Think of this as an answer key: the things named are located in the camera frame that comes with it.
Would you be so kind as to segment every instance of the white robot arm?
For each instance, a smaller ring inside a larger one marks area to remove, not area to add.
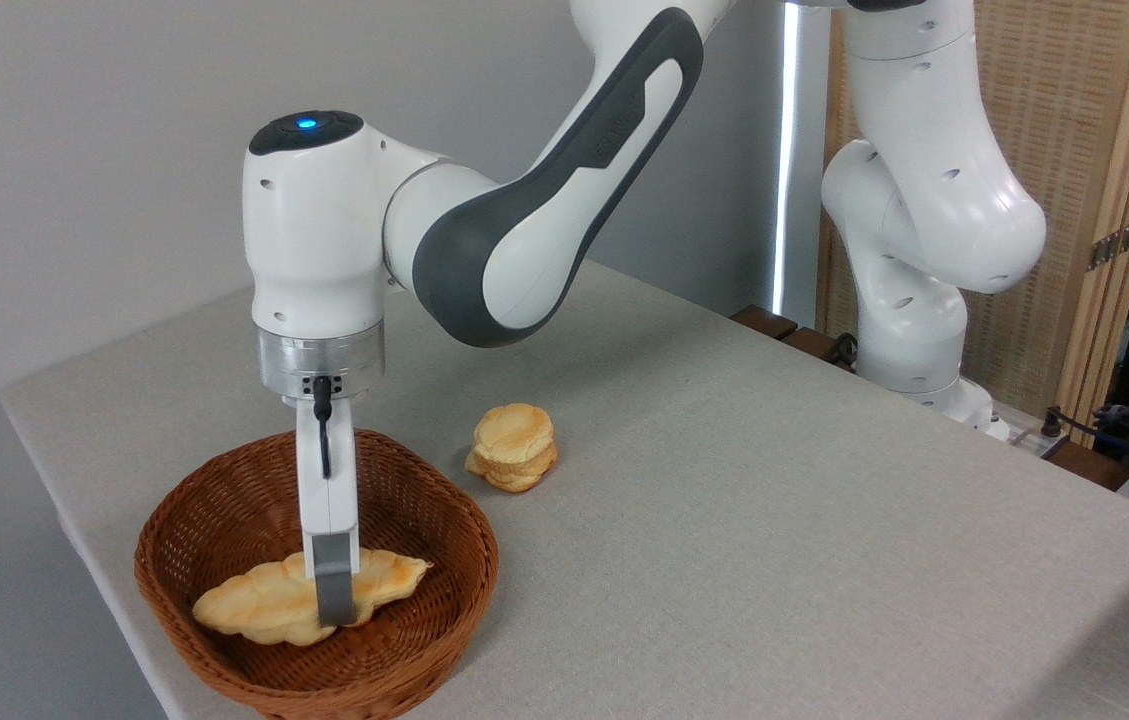
[[[388,283],[454,337],[500,346],[563,300],[590,240],[683,108],[734,0],[572,0],[595,76],[527,173],[497,184],[361,118],[278,118],[244,160],[262,381],[296,409],[307,573],[321,623],[355,617],[352,397],[385,366]]]
[[[844,45],[866,140],[829,165],[823,202],[858,300],[858,374],[992,430],[992,402],[960,378],[968,310],[1044,248],[1043,210],[995,142],[977,82],[972,0],[848,10]]]

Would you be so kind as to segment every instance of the wicker basket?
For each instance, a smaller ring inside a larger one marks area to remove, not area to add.
[[[480,507],[408,448],[355,433],[360,543],[434,562],[408,600],[312,647],[259,646],[192,618],[200,594],[301,550],[294,433],[207,462],[160,502],[135,552],[138,587],[208,685],[265,717],[401,715],[440,687],[485,614],[497,544]]]

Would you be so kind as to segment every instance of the gray tablecloth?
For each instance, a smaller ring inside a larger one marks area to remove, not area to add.
[[[186,669],[135,537],[213,455],[294,427],[250,296],[7,389],[8,415],[175,719],[254,717]],[[720,316],[586,264],[532,339],[476,350],[406,295],[358,424],[471,493],[495,600],[410,719],[1129,717],[1129,501]],[[550,411],[509,497],[462,469],[483,411]]]

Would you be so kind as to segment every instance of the woven panel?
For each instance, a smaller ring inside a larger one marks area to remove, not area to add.
[[[135,579],[183,660],[226,697],[277,720],[385,720],[453,673],[490,602],[497,544],[480,507],[408,448],[357,430],[360,542],[431,561],[412,597],[325,641],[262,646],[200,626],[203,592],[301,550],[294,433],[207,462],[151,515]]]
[[[1129,0],[979,0],[977,51],[986,113],[1009,167],[1043,207],[1043,258],[997,296],[965,292],[963,374],[997,399],[1041,413],[1052,404],[1075,321],[1129,69]],[[833,58],[828,147],[858,137],[843,53]],[[848,260],[823,222],[824,332],[856,327]]]

